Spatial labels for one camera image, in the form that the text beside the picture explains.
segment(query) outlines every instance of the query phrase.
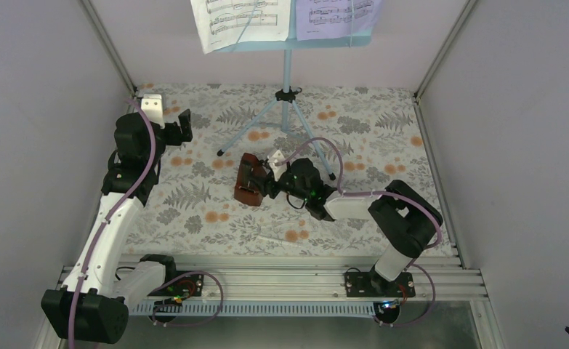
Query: floral fabric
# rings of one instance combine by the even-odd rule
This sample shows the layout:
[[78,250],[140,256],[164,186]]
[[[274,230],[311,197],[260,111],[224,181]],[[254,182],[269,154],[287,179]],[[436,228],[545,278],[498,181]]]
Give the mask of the floral fabric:
[[[233,186],[243,153],[260,158],[272,148],[292,153],[303,139],[266,123],[281,122],[274,107],[225,155],[216,152],[273,98],[278,87],[220,84],[146,84],[141,93],[161,93],[169,121],[189,108],[194,140],[168,147],[161,159],[161,180],[132,227],[125,253],[378,256],[387,239],[375,222],[314,220],[305,209],[290,207],[283,194],[264,198],[260,207],[233,199]],[[402,89],[304,87],[297,102],[315,136],[332,140],[344,158],[343,188],[381,189],[401,179],[440,210],[411,93]],[[289,110],[291,129],[304,135]],[[338,175],[335,153],[322,145]],[[312,159],[323,181],[335,185],[312,148],[301,152]],[[424,252],[451,256],[448,237]]]

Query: paper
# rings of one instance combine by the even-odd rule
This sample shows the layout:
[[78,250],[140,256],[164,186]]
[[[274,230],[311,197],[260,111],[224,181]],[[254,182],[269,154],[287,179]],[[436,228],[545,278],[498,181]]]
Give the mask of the paper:
[[297,0],[297,40],[335,39],[374,27],[382,0]]
[[203,53],[237,42],[248,20],[239,42],[288,38],[291,0],[191,0],[191,4]]

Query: cable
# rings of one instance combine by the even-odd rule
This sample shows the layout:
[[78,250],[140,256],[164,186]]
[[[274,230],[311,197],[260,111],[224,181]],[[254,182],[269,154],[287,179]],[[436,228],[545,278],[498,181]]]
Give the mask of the cable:
[[148,116],[145,115],[145,112],[143,111],[143,109],[141,109],[141,106],[137,102],[135,102],[134,100],[128,99],[128,100],[126,100],[126,102],[128,104],[130,104],[131,106],[133,106],[134,109],[136,109],[139,112],[139,114],[141,115],[141,118],[145,122],[145,126],[148,129],[148,133],[149,133],[149,137],[150,137],[150,157],[148,159],[148,163],[145,165],[145,168],[143,169],[143,172],[141,173],[141,175],[139,176],[137,181],[134,182],[132,187],[130,187],[130,189],[128,189],[128,191],[115,203],[115,205],[113,205],[113,207],[111,207],[111,209],[109,210],[109,213],[107,213],[104,221],[102,223],[100,223],[100,227],[98,227],[98,230],[96,230],[96,233],[94,234],[94,238],[92,239],[92,242],[89,244],[89,247],[87,248],[85,258],[83,259],[83,264],[81,265],[81,272],[79,274],[78,281],[76,283],[76,288],[74,290],[73,298],[72,298],[72,301],[70,303],[70,315],[68,316],[68,348],[69,349],[75,348],[74,325],[75,325],[75,317],[76,317],[76,306],[78,304],[78,295],[81,292],[81,287],[83,286],[83,281],[85,279],[85,272],[87,272],[87,268],[89,267],[89,261],[92,258],[92,254],[94,253],[94,249],[96,248],[96,244],[98,242],[98,239],[102,235],[102,232],[104,231],[105,227],[108,225],[108,222],[110,222],[111,217],[115,214],[115,211],[117,211],[117,209],[123,204],[123,202],[130,195],[132,195],[132,193],[139,187],[139,185],[145,179],[145,177],[147,177],[149,171],[151,170],[151,165],[153,164],[154,158],[156,157],[156,136],[153,134],[153,128],[152,128],[151,123],[148,119]]
[[224,305],[224,302],[225,302],[225,291],[224,291],[224,289],[222,289],[222,285],[221,285],[220,281],[218,281],[218,279],[215,276],[213,276],[210,273],[207,273],[206,271],[190,271],[188,273],[183,273],[182,275],[172,279],[171,281],[167,282],[166,284],[154,289],[152,292],[160,291],[161,289],[167,287],[168,285],[173,284],[175,281],[177,281],[181,278],[184,278],[186,276],[190,276],[190,275],[208,276],[211,280],[214,280],[214,282],[216,283],[216,285],[220,289],[220,304],[218,305],[218,308],[216,309],[216,312],[214,313],[214,315],[209,316],[205,320],[195,322],[193,324],[168,324],[168,323],[164,323],[164,322],[160,322],[160,321],[156,320],[156,313],[158,312],[158,310],[160,310],[164,307],[170,306],[170,304],[162,304],[162,305],[158,305],[158,306],[154,307],[154,309],[153,309],[151,319],[153,320],[154,324],[161,324],[164,327],[195,327],[195,326],[204,325],[210,321],[213,321],[218,316],[218,314],[220,314],[220,312],[222,311],[222,307]]
[[294,209],[303,209],[305,207],[305,200],[300,207],[296,207],[293,204],[291,204],[291,199],[288,198],[288,193],[286,193],[286,202],[288,202],[288,204],[291,205],[291,207]]
[[390,191],[386,191],[386,190],[377,190],[377,191],[360,191],[358,193],[343,193],[343,196],[351,196],[351,197],[358,197],[358,196],[372,196],[372,195],[385,195],[385,196],[391,196],[392,198],[397,198],[400,199],[410,205],[412,205],[414,208],[418,209],[419,211],[421,211],[421,213],[425,214],[425,216],[429,219],[430,222],[432,222],[432,225],[434,225],[434,229],[436,230],[436,241],[434,241],[433,243],[427,245],[425,247],[425,249],[431,249],[434,246],[438,246],[441,242],[443,242],[443,231],[440,229],[440,224],[438,224],[438,221],[436,220],[436,217],[434,217],[433,214],[429,213],[428,210],[426,210],[423,206],[421,206],[420,204],[418,204],[416,201],[411,200],[403,195],[400,194],[396,194],[396,193],[391,193]]
[[196,291],[196,284],[192,280],[181,280],[177,283],[177,286],[181,286],[182,284],[190,285],[190,287],[188,287],[188,297],[186,297],[186,299],[192,297]]
[[[419,316],[413,321],[405,322],[404,324],[389,324],[389,327],[405,327],[417,324],[418,322],[423,320],[429,313],[431,313],[432,310],[434,310],[434,306],[436,305],[436,286],[434,285],[434,280],[432,280],[432,277],[429,275],[429,273],[425,269],[423,269],[423,267],[421,267],[420,265],[412,264],[411,266],[418,268],[420,271],[423,272],[423,274],[425,274],[425,276],[427,276],[427,279],[429,280],[429,285],[432,286],[432,302],[429,304],[429,307],[427,308],[425,313],[423,313],[423,315]],[[380,326],[382,326],[382,321],[380,321],[376,316],[372,316],[372,318],[376,322],[378,322]]]
[[119,281],[121,280],[121,278],[119,277],[119,275],[117,275],[117,272],[120,270],[134,270],[134,267],[118,267],[117,269],[115,269],[115,278]]
[[404,286],[398,284],[398,287],[400,288],[400,291],[402,291],[402,302],[400,303],[401,307],[402,305],[404,305],[404,303],[406,303],[408,296],[406,295],[406,288]]
[[336,145],[324,137],[310,138],[309,140],[303,142],[297,148],[297,150],[294,151],[294,153],[292,155],[290,155],[288,158],[284,159],[283,161],[276,163],[275,165],[276,166],[283,166],[284,164],[289,162],[293,157],[295,157],[297,154],[299,154],[301,151],[303,151],[310,143],[315,142],[317,140],[322,140],[323,142],[327,143],[335,151],[336,156],[338,158],[338,161],[340,163],[340,171],[338,174],[338,181],[336,183],[336,189],[338,190],[338,193],[342,194],[343,196],[351,196],[351,197],[359,197],[359,196],[363,197],[363,196],[374,196],[374,195],[382,196],[382,195],[384,195],[384,196],[391,196],[393,198],[402,200],[402,201],[412,205],[413,207],[415,207],[419,211],[421,211],[421,213],[425,214],[426,217],[429,219],[429,221],[432,222],[432,225],[434,225],[434,229],[436,230],[436,241],[434,241],[432,244],[427,245],[425,247],[425,249],[431,249],[432,247],[438,246],[438,244],[443,242],[443,231],[440,229],[440,224],[438,224],[438,221],[436,220],[436,218],[434,217],[433,214],[429,213],[429,211],[427,211],[423,206],[418,204],[416,201],[413,201],[413,200],[411,200],[405,196],[402,196],[400,194],[391,193],[391,192],[386,191],[386,190],[361,191],[358,193],[346,193],[346,192],[344,192],[344,190],[342,189],[342,179],[344,177],[344,161],[342,160],[342,155],[338,151],[338,148],[336,147]]

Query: white wall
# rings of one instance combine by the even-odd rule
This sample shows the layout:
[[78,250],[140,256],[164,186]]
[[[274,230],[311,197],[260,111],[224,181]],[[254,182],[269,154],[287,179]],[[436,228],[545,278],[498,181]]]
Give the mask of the white wall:
[[[281,84],[282,52],[203,55],[189,0],[92,0],[135,83]],[[293,54],[300,85],[416,90],[465,0],[385,0],[363,48]]]
[[569,1],[480,1],[422,98],[509,348],[569,348]]
[[78,1],[0,1],[0,348],[82,248],[125,94]]

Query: metal extrusion frame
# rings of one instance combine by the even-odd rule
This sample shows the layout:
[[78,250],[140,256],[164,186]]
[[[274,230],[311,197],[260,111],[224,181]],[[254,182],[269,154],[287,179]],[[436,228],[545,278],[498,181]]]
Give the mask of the metal extrusion frame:
[[438,167],[436,164],[436,157],[434,155],[434,150],[432,148],[432,139],[430,139],[429,133],[427,131],[427,125],[421,112],[421,106],[419,105],[419,100],[414,98],[413,105],[415,108],[415,114],[417,117],[417,123],[419,124],[419,131],[421,132],[421,138],[424,140],[423,145],[425,147],[425,153],[427,155],[427,162],[429,163],[429,170],[432,173],[432,179],[434,180],[434,186],[436,187],[436,193],[438,195],[438,202],[440,204],[440,211],[445,219],[445,227],[447,228],[447,234],[451,243],[457,246],[457,253],[461,260],[461,266],[463,268],[468,268],[469,260],[466,255],[466,247],[464,242],[458,239],[455,225],[453,224],[453,218],[451,216],[451,210],[449,209],[449,203],[445,195],[445,189],[443,187],[443,182],[440,179],[438,172]]
[[421,81],[419,87],[416,90],[415,95],[418,98],[421,98],[423,96],[427,87],[429,86],[429,83],[432,82],[432,78],[438,71],[440,65],[443,63],[443,60],[445,59],[446,55],[451,50],[453,43],[457,39],[461,30],[464,28],[464,25],[466,24],[468,18],[470,18],[470,15],[477,6],[478,1],[479,0],[467,0],[466,4],[464,4],[464,6],[462,7],[461,12],[459,13],[459,16],[456,19],[456,22],[453,24],[453,27],[451,27],[451,30],[449,31],[449,34],[447,34],[447,37],[445,38],[443,45],[438,50],[436,57],[434,57],[432,64],[429,65],[429,68],[427,69],[427,72],[425,73],[423,80]]
[[[142,255],[124,254],[119,265],[134,266]],[[369,269],[375,257],[255,257],[176,255],[178,270],[205,270],[214,274],[225,290],[221,316],[345,316],[370,318],[373,302],[388,298],[346,298],[344,272],[350,267]],[[458,257],[422,257],[418,264],[427,269],[435,283],[437,301],[468,301],[475,316],[475,326],[482,349],[502,349],[502,341],[491,310],[483,277],[479,270],[461,267]],[[72,267],[64,267],[61,285]],[[414,268],[417,297],[409,302],[428,302],[432,298],[429,280]],[[168,315],[207,316],[219,303],[219,290],[206,278],[203,297],[188,300],[184,308],[164,308]],[[131,311],[132,316],[151,315],[149,297]],[[35,348],[60,348],[45,319]]]
[[126,85],[126,88],[128,89],[128,91],[132,95],[134,95],[136,86],[132,82],[132,79],[130,78],[130,74],[128,73],[128,70],[126,69],[124,62],[121,60],[121,57],[120,57],[119,53],[117,52],[117,49],[113,45],[113,41],[111,41],[111,39],[110,39],[106,29],[105,29],[104,24],[102,24],[100,16],[98,16],[98,13],[96,11],[96,8],[92,4],[92,1],[91,0],[79,0],[79,4],[83,7],[83,10],[85,11],[85,15],[87,16],[87,19],[92,24],[92,27],[94,29],[94,33],[98,36],[98,39],[100,40],[100,43],[102,44],[102,48],[105,49],[105,51],[107,52],[107,55],[111,59],[111,62],[113,64],[113,66],[115,67],[115,70],[119,74],[121,80],[124,82],[124,85]]

